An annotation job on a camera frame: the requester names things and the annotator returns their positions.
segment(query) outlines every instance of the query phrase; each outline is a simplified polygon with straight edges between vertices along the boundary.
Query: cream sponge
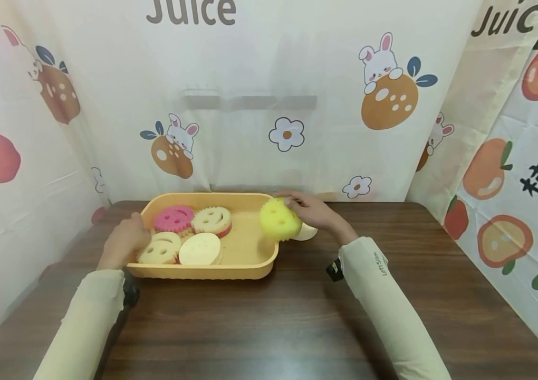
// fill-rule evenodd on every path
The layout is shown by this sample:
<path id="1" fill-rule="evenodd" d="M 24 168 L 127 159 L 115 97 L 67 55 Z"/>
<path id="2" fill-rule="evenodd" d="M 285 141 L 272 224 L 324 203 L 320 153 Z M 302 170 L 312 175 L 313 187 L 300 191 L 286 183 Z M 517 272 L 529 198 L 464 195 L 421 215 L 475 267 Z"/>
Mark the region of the cream sponge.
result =
<path id="1" fill-rule="evenodd" d="M 151 237 L 150 243 L 138 253 L 140 264 L 176 264 L 180 250 L 180 236 L 174 232 L 160 232 Z"/>
<path id="2" fill-rule="evenodd" d="M 232 229 L 232 218 L 224 207 L 209 207 L 196 213 L 191 226 L 195 233 L 210 232 L 221 238 Z"/>
<path id="3" fill-rule="evenodd" d="M 217 265 L 221 260 L 220 239 L 210 232 L 189 237 L 178 254 L 182 265 Z"/>
<path id="4" fill-rule="evenodd" d="M 297 236 L 293 237 L 292 240 L 298 240 L 298 241 L 309 240 L 312 237 L 314 237 L 317 232 L 318 232 L 317 228 L 310 227 L 309 225 L 306 225 L 305 223 L 303 223 L 301 227 L 301 231 L 299 232 Z"/>

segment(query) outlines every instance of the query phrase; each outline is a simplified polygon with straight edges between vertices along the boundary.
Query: person's left hand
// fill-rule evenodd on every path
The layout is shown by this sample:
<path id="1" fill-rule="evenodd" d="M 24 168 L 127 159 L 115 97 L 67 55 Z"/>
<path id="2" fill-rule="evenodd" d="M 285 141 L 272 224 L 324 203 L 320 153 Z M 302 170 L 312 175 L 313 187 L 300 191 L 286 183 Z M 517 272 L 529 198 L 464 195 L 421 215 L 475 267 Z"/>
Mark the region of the person's left hand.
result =
<path id="1" fill-rule="evenodd" d="M 144 248 L 150 240 L 151 234 L 145 229 L 142 216 L 134 212 L 130 219 L 122 220 L 106 240 L 97 271 L 123 268 L 128 263 L 130 255 Z"/>

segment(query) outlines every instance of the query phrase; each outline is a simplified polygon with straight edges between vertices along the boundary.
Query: tray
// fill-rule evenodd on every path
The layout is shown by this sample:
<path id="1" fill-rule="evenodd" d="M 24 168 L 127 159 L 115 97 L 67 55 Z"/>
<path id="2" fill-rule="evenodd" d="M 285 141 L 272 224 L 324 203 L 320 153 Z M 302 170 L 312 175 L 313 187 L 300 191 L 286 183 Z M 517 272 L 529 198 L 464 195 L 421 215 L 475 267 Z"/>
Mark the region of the tray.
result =
<path id="1" fill-rule="evenodd" d="M 223 237 L 220 265 L 154 265 L 129 263 L 132 275 L 154 279 L 257 280 L 269 274 L 277 257 L 278 244 L 265 238 L 258 221 L 269 195 L 252 193 L 168 193 L 149 202 L 142 210 L 145 227 L 153 227 L 153 217 L 162 209 L 184 204 L 199 211 L 222 206 L 232 213 L 232 230 Z"/>

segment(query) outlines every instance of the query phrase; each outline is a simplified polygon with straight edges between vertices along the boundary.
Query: beige sleeve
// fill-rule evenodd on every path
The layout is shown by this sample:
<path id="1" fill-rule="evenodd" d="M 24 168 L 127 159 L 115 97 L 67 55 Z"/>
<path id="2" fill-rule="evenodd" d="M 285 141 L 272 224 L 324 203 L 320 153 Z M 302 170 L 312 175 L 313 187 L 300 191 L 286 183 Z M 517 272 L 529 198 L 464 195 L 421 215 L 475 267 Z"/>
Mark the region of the beige sleeve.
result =
<path id="1" fill-rule="evenodd" d="M 33 380 L 93 379 L 109 332 L 123 309 L 123 271 L 89 273 Z"/>
<path id="2" fill-rule="evenodd" d="M 401 380 L 450 380 L 417 312 L 389 273 L 388 260 L 369 237 L 339 251 L 343 275 L 372 320 Z"/>

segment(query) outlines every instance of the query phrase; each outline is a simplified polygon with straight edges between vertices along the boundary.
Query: wooden table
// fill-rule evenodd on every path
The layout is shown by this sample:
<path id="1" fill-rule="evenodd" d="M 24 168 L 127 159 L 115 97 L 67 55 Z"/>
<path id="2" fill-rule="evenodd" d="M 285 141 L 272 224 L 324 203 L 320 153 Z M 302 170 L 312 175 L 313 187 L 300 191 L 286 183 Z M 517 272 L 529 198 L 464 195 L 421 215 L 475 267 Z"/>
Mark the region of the wooden table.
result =
<path id="1" fill-rule="evenodd" d="M 32 379 L 106 237 L 144 206 L 114 204 L 1 325 L 1 380 Z M 382 248 L 453 379 L 538 379 L 537 338 L 426 209 L 331 206 Z M 320 232 L 282 243 L 262 280 L 141 280 L 101 378 L 395 379 L 347 284 L 324 272 L 337 249 Z"/>

